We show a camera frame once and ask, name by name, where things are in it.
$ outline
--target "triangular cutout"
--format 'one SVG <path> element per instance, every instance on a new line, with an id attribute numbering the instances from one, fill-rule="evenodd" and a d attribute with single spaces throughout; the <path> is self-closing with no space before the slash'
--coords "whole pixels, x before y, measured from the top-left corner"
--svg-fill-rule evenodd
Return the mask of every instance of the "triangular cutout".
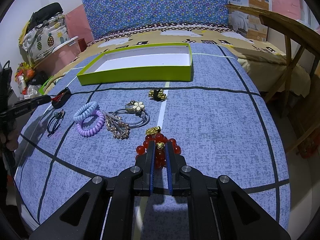
<path id="1" fill-rule="evenodd" d="M 81 219 L 85 205 L 90 197 L 89 192 L 85 192 L 71 207 L 69 207 L 61 216 L 60 220 L 76 227 Z"/>
<path id="2" fill-rule="evenodd" d="M 260 215 L 237 192 L 233 191 L 231 195 L 244 225 L 249 225 L 260 219 Z"/>

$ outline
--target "pineapple print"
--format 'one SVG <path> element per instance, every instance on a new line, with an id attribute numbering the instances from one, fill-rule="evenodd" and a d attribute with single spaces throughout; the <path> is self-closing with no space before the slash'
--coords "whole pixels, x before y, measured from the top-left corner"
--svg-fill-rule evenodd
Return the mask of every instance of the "pineapple print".
<path id="1" fill-rule="evenodd" d="M 30 51 L 30 63 L 31 65 L 35 65 L 35 61 L 33 60 L 33 53 Z"/>
<path id="2" fill-rule="evenodd" d="M 48 46 L 51 47 L 54 44 L 54 39 L 52 37 L 52 33 L 48 33 Z"/>
<path id="3" fill-rule="evenodd" d="M 38 48 L 38 50 L 41 50 L 42 49 L 42 44 L 41 44 L 41 35 L 39 35 L 38 37 L 37 37 L 37 48 Z"/>
<path id="4" fill-rule="evenodd" d="M 60 38 L 61 44 L 63 44 L 64 43 L 64 38 L 62 37 L 62 32 L 58 32 L 57 35 L 58 35 L 58 38 Z"/>

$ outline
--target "pink wall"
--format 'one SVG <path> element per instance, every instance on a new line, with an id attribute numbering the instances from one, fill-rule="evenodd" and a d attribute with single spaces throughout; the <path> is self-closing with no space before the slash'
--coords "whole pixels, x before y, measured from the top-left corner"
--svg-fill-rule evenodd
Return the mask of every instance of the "pink wall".
<path id="1" fill-rule="evenodd" d="M 83 4 L 67 13 L 65 18 L 70 38 L 78 36 L 79 39 L 84 38 L 86 43 L 93 41 L 92 31 Z"/>
<path id="2" fill-rule="evenodd" d="M 272 0 L 272 11 L 294 20 L 301 19 L 300 0 Z"/>

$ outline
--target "blue tablecloth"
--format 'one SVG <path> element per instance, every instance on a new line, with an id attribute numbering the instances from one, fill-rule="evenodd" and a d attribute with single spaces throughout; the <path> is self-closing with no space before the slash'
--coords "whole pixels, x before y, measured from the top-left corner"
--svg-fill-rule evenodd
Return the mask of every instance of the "blue tablecloth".
<path id="1" fill-rule="evenodd" d="M 208 176 L 230 176 L 287 229 L 287 163 L 263 99 L 228 49 L 200 43 L 191 44 L 191 49 L 191 82 L 81 86 L 76 74 L 92 56 L 57 83 L 50 94 L 66 86 L 74 93 L 63 106 L 66 115 L 61 127 L 47 137 L 47 123 L 54 110 L 50 104 L 39 106 L 22 130 L 16 151 L 20 163 L 15 179 L 38 223 L 43 223 L 96 174 L 112 177 L 134 165 L 135 149 L 144 141 L 145 130 L 160 125 L 164 135 L 176 138 L 188 165 Z M 153 88 L 167 90 L 168 99 L 150 100 L 148 90 Z M 91 138 L 77 133 L 72 117 L 88 101 L 97 101 L 100 109 L 112 111 L 124 108 L 130 100 L 143 101 L 151 120 L 147 126 L 131 130 L 129 139 L 114 139 L 105 127 Z M 186 200 L 167 195 L 165 169 L 155 172 L 154 184 L 164 188 L 164 194 L 153 194 L 147 201 L 136 197 L 135 215 L 142 222 L 134 219 L 133 234 L 141 239 L 188 239 Z"/>

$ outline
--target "blue floral board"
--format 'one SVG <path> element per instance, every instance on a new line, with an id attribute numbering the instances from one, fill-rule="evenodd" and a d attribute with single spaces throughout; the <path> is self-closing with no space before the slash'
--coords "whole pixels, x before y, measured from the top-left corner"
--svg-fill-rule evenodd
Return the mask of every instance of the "blue floral board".
<path id="1" fill-rule="evenodd" d="M 156 23 L 228 23 L 227 0 L 82 0 L 95 39 Z"/>

